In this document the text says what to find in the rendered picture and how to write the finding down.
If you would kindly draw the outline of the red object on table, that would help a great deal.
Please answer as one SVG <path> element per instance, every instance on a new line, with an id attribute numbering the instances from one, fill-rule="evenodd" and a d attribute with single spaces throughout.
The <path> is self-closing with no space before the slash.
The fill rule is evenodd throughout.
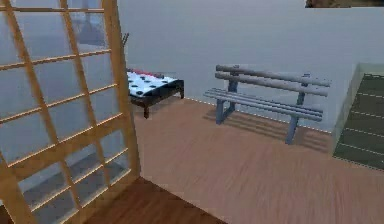
<path id="1" fill-rule="evenodd" d="M 165 77 L 163 74 L 160 74 L 160 73 L 147 72 L 139 69 L 127 68 L 126 70 L 127 72 L 148 75 L 148 76 L 156 77 L 159 79 L 163 79 Z"/>

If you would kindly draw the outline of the grey slatted bench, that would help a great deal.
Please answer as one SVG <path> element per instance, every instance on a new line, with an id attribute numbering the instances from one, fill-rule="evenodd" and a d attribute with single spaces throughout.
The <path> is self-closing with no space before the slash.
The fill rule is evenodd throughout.
<path id="1" fill-rule="evenodd" d="M 300 119 L 316 122 L 323 120 L 324 111 L 320 108 L 305 106 L 305 96 L 311 94 L 327 97 L 328 92 L 321 90 L 321 87 L 331 86 L 330 81 L 312 78 L 309 73 L 305 73 L 302 76 L 287 76 L 245 69 L 239 65 L 217 65 L 215 77 L 228 81 L 226 89 L 211 88 L 204 93 L 206 97 L 216 100 L 215 121 L 218 125 L 223 123 L 235 111 L 237 104 L 289 115 L 291 119 L 285 139 L 285 143 L 288 145 L 293 143 Z M 255 95 L 239 93 L 239 83 L 297 92 L 298 97 L 295 104 L 266 100 Z"/>

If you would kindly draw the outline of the wooden glass-paned room door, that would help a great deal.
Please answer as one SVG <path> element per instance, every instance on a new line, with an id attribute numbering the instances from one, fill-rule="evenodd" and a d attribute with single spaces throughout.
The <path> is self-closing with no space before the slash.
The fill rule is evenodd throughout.
<path id="1" fill-rule="evenodd" d="M 117 0 L 0 0 L 0 204 L 84 224 L 140 174 Z"/>

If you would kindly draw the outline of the brown framed wall picture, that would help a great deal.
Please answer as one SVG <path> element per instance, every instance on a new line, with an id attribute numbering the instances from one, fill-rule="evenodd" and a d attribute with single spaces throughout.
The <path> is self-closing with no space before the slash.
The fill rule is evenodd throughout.
<path id="1" fill-rule="evenodd" d="M 384 7 L 384 0 L 306 0 L 305 8 Z"/>

